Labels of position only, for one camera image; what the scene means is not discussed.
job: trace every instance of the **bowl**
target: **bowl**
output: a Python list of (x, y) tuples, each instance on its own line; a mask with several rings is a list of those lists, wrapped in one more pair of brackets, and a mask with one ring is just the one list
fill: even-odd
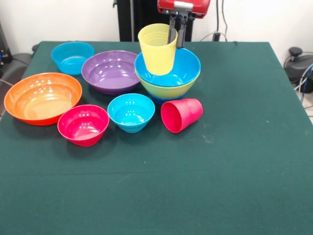
[(7, 92), (4, 106), (13, 117), (32, 125), (52, 125), (61, 114), (76, 106), (82, 86), (73, 77), (40, 73), (21, 80)]
[(60, 117), (58, 130), (68, 141), (89, 147), (101, 139), (109, 121), (109, 115), (103, 108), (89, 104), (80, 105)]
[(93, 54), (94, 49), (88, 43), (68, 42), (55, 47), (51, 58), (62, 73), (79, 75), (84, 62)]
[(150, 121), (155, 113), (155, 105), (142, 94), (123, 94), (110, 102), (108, 113), (122, 130), (135, 133)]
[(160, 87), (176, 87), (190, 83), (199, 76), (201, 70), (198, 57), (184, 48), (176, 49), (173, 69), (166, 75), (157, 76), (150, 73), (142, 53), (137, 56), (134, 64), (137, 74), (143, 80)]
[(107, 95), (132, 91), (139, 79), (134, 71), (137, 54), (123, 51), (105, 51), (89, 58), (82, 67), (83, 78), (96, 90)]
[(140, 76), (138, 77), (139, 77), (141, 84), (147, 90), (147, 92), (152, 96), (152, 98), (157, 103), (164, 103), (169, 100), (182, 98), (187, 93), (187, 91), (193, 86), (193, 84), (196, 82), (198, 76), (196, 76), (196, 78), (193, 79), (191, 82), (181, 85), (181, 86), (176, 86), (176, 87), (156, 86), (151, 83), (148, 83), (147, 81), (142, 79)]

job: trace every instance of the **pink bowl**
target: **pink bowl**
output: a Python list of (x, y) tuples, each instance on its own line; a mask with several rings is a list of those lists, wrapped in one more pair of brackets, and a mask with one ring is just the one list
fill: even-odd
[(109, 115), (103, 108), (89, 104), (80, 105), (60, 117), (58, 130), (68, 141), (89, 147), (101, 139), (109, 121)]

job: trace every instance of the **blue bowl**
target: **blue bowl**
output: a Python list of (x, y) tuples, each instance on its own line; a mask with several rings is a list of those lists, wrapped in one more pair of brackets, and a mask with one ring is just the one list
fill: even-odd
[(137, 74), (144, 81), (160, 87), (176, 87), (187, 84), (196, 79), (201, 70), (198, 57), (184, 48), (176, 49), (173, 69), (166, 75), (157, 76), (150, 73), (146, 68), (142, 53), (137, 56), (134, 65)]
[(51, 58), (62, 73), (79, 75), (84, 62), (93, 54), (94, 49), (88, 43), (69, 42), (55, 47), (52, 50)]
[(155, 113), (155, 105), (142, 94), (123, 94), (113, 99), (108, 114), (122, 130), (135, 133), (142, 130)]

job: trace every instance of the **green bowl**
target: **green bowl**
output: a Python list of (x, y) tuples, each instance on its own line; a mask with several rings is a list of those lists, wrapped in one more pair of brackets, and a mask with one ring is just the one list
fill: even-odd
[(136, 72), (141, 84), (143, 87), (153, 96), (162, 98), (162, 99), (171, 99), (171, 98), (176, 98), (179, 96), (184, 95), (195, 83), (197, 80), (198, 76), (190, 81), (187, 84), (180, 85), (180, 86), (175, 86), (175, 87), (159, 87), (156, 85), (152, 85), (151, 83), (146, 82), (143, 78), (141, 78), (138, 73)]

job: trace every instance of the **cable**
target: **cable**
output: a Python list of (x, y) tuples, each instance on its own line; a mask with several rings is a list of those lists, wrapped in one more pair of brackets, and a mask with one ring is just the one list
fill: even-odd
[[(312, 51), (304, 51), (304, 52), (302, 52), (302, 55), (303, 54), (313, 54), (313, 52)], [(287, 64), (287, 62), (292, 58), (293, 56), (291, 55), (291, 56), (289, 56), (286, 60), (285, 60), (285, 62), (284, 62), (284, 69), (286, 68), (286, 64)]]
[[(311, 71), (312, 71), (312, 67), (307, 72), (307, 78), (310, 76)], [(307, 84), (308, 84), (308, 80), (306, 80), (305, 83), (304, 83), (303, 93), (302, 93), (302, 97), (301, 97), (301, 103), (303, 103), (303, 100), (304, 100), (304, 93), (305, 93), (305, 90), (307, 89)]]
[(309, 108), (313, 108), (313, 105), (305, 107), (304, 109), (309, 109)]
[(285, 60), (285, 62), (284, 62), (284, 69), (286, 68), (286, 63), (287, 63), (291, 58), (292, 58), (292, 56), (289, 56), (289, 57)]
[(226, 20), (225, 20), (225, 14), (224, 14), (224, 0), (222, 0), (222, 15), (223, 15), (223, 20), (224, 20), (224, 23), (226, 25), (226, 29), (225, 29), (225, 37), (227, 35), (227, 30), (228, 30), (228, 24), (226, 23)]
[(216, 18), (217, 18), (216, 32), (218, 32), (220, 29), (219, 0), (216, 0)]
[(7, 84), (7, 85), (13, 87), (13, 84), (12, 84), (12, 83), (9, 83), (9, 82), (7, 82), (7, 81), (5, 81), (5, 80), (3, 80), (3, 79), (0, 79), (0, 82), (3, 82), (3, 83), (5, 83), (5, 84)]
[(205, 35), (205, 36), (200, 40), (200, 42), (202, 42), (202, 41), (203, 41), (204, 39), (206, 39), (208, 36), (211, 36), (211, 35), (213, 35), (213, 34), (215, 34), (215, 33), (220, 33), (220, 34), (222, 34), (222, 35), (225, 37), (225, 41), (228, 42), (228, 40), (227, 40), (227, 38), (226, 38), (226, 35), (223, 34), (223, 33), (221, 33), (221, 32), (209, 33), (208, 35)]
[(307, 81), (308, 77), (306, 77), (304, 80), (303, 80), (303, 78), (305, 77), (305, 75), (307, 74), (307, 72), (309, 71), (309, 69), (311, 69), (311, 67), (313, 67), (313, 63), (312, 63), (310, 66), (308, 66), (308, 68), (307, 68), (307, 69), (304, 71), (304, 73), (302, 74), (299, 85), (294, 88), (295, 91), (296, 91), (297, 89), (299, 89), (299, 88)]

